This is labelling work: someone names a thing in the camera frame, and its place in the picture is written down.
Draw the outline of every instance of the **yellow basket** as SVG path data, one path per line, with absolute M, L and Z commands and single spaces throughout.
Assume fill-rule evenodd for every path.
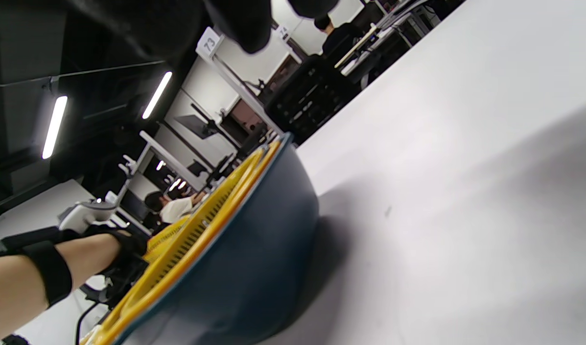
M 245 179 L 247 179 L 250 175 L 250 172 L 255 169 L 258 161 L 262 159 L 264 156 L 264 150 L 259 148 L 258 150 L 254 151 L 247 159 L 244 160 L 232 173 L 229 175 L 227 180 L 219 186 L 218 190 L 214 191 L 214 194 L 220 194 L 222 197 L 227 199 L 232 193 L 235 192 L 236 186 L 244 183 Z M 206 202 L 209 202 L 212 197 L 208 197 Z M 218 209 L 215 209 L 215 212 L 222 207 L 222 204 L 216 204 Z M 166 227 L 160 233 L 156 234 L 155 237 L 148 240 L 148 249 L 146 254 L 144 255 L 144 260 L 149 264 L 152 264 L 163 254 L 164 250 L 166 249 L 167 245 L 170 241 L 177 235 L 181 229 L 187 227 L 189 218 L 193 215 L 185 216 L 181 218 L 176 223 Z M 205 231 L 205 227 L 196 229 L 197 235 L 203 234 Z
M 96 327 L 82 345 L 110 345 L 146 308 L 155 303 L 179 280 L 212 240 L 220 233 L 241 201 L 256 183 L 278 151 L 280 142 L 270 144 L 262 158 L 258 150 L 199 207 L 181 227 L 174 227 L 151 240 L 154 260 L 129 293 L 112 310 L 101 327 Z

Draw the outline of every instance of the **blue container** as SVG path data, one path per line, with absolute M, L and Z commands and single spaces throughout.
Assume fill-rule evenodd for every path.
M 287 322 L 306 274 L 318 200 L 282 139 L 229 223 L 115 345 L 251 345 Z

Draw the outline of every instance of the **desk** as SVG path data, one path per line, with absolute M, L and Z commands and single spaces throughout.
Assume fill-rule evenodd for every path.
M 298 152 L 317 256 L 261 345 L 586 345 L 586 0 L 464 2 Z
M 376 36 L 378 36 L 378 39 L 370 47 L 374 50 L 379 48 L 379 46 L 381 46 L 381 44 L 383 44 L 383 42 L 387 41 L 394 33 L 399 33 L 398 26 L 400 26 L 401 24 L 404 24 L 408 19 L 410 19 L 410 17 L 411 17 L 410 14 L 405 13 L 402 16 L 402 18 L 399 18 L 398 21 L 393 22 L 391 27 L 384 29 L 383 31 L 377 33 Z M 402 36 L 402 39 L 404 39 L 404 41 L 406 41 L 407 44 L 412 48 L 412 45 L 410 44 L 409 40 L 405 36 Z M 359 67 L 371 54 L 372 53 L 367 52 L 367 51 L 363 52 L 360 57 L 349 62 L 346 66 L 344 66 L 342 68 L 342 70 L 341 70 L 342 74 L 345 76 L 348 76 L 351 72 L 353 72 L 353 70 L 355 70 L 355 68 Z
M 389 14 L 387 14 L 382 20 L 380 20 L 380 22 L 376 24 L 377 28 L 383 29 L 383 31 L 377 34 L 379 39 L 372 44 L 371 48 L 379 47 L 394 33 L 398 33 L 400 35 L 398 32 L 398 26 L 404 24 L 408 20 L 413 20 L 418 27 L 424 28 L 422 29 L 422 34 L 420 33 L 420 35 L 426 35 L 429 32 L 429 29 L 427 29 L 425 24 L 420 21 L 418 16 L 413 15 L 412 13 L 414 9 L 424 5 L 427 2 L 428 0 L 404 0 L 396 8 L 390 11 Z M 404 41 L 406 41 L 407 44 L 409 44 L 409 46 L 412 48 L 412 45 L 410 44 L 407 37 L 404 35 L 401 36 Z M 349 62 L 344 68 L 342 68 L 342 74 L 348 76 L 355 68 L 361 65 L 369 55 L 369 52 L 363 52 L 358 59 Z

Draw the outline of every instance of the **wrist strap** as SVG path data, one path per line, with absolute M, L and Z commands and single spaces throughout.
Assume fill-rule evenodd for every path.
M 72 280 L 67 262 L 50 241 L 37 242 L 21 249 L 44 281 L 48 308 L 65 299 L 71 293 Z

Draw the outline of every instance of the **black ceiling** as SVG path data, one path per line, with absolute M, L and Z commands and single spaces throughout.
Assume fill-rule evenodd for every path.
M 202 18 L 199 34 L 211 25 L 205 12 Z M 83 177 L 84 188 L 97 196 L 120 188 L 122 154 L 137 157 L 144 147 L 138 132 L 157 131 L 156 121 L 197 57 L 198 39 L 162 63 L 50 78 L 155 59 L 139 57 L 124 39 L 80 13 L 0 4 L 0 214 L 67 179 Z M 142 120 L 142 108 L 168 70 L 172 80 L 152 116 Z M 69 100 L 54 154 L 42 160 L 52 101 L 62 94 Z

